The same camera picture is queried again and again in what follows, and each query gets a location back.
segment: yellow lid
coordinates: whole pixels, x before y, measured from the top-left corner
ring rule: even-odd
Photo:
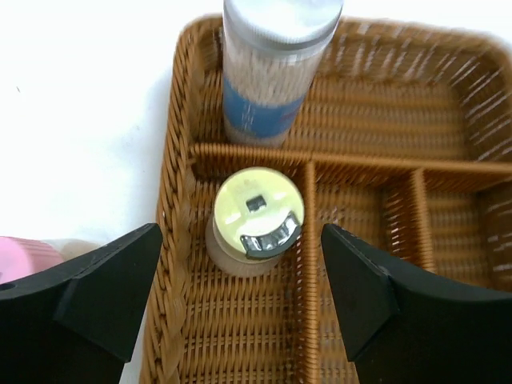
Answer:
[[[222,239],[231,247],[264,258],[265,254],[274,256],[275,248],[294,242],[293,236],[300,234],[304,202],[284,174],[269,168],[246,168],[221,185],[214,218]],[[256,248],[248,250],[253,243]]]

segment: wicker basket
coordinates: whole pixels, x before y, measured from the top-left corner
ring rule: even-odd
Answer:
[[[174,58],[143,383],[358,382],[346,361],[319,233],[344,226],[417,266],[512,290],[512,72],[484,38],[345,20],[283,150],[226,144],[222,20],[196,21]],[[268,275],[225,276],[204,230],[222,180],[288,174],[300,242]]]

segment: white table surface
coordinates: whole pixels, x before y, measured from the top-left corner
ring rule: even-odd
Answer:
[[[511,7],[346,0],[343,13],[512,42]],[[221,9],[222,0],[0,2],[0,235],[64,239],[69,257],[154,220],[174,45],[185,24]],[[140,336],[123,383],[138,382]]]

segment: basket compartment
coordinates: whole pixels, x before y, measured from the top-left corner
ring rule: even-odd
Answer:
[[[202,80],[191,84],[201,111],[190,127],[196,142],[226,141],[221,35],[219,24],[200,37],[209,49],[198,51]],[[284,147],[509,162],[512,120],[500,67],[506,58],[488,42],[482,50],[484,42],[341,23]]]
[[[182,329],[180,378],[183,382],[296,382],[305,375],[307,356],[316,348],[305,341],[311,339],[305,334],[312,329],[314,312],[305,286],[316,278],[316,259],[309,260],[305,252],[311,248],[310,224],[306,220],[301,238],[278,266],[257,278],[221,272],[208,257],[204,233],[218,188],[233,172],[248,166],[280,169],[310,207],[314,202],[309,201],[312,189],[307,180],[311,184],[313,171],[307,163],[277,157],[235,155],[229,160],[201,148],[194,153],[191,253],[186,264],[188,321]]]
[[[318,253],[321,229],[335,223],[368,243],[416,265],[425,263],[418,221],[422,213],[414,172],[400,169],[318,165]],[[358,382],[355,366],[346,360],[323,257],[319,258],[318,337],[321,382]]]
[[[486,174],[427,174],[437,272],[467,284],[512,288],[512,189]]]

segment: silver lid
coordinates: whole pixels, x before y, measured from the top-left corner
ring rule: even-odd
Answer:
[[[252,259],[272,258],[281,254],[297,240],[301,234],[301,224],[293,212],[290,212],[285,221],[275,230],[262,236],[240,237],[247,252]]]
[[[327,44],[343,0],[224,0],[224,18],[260,50],[287,53]]]

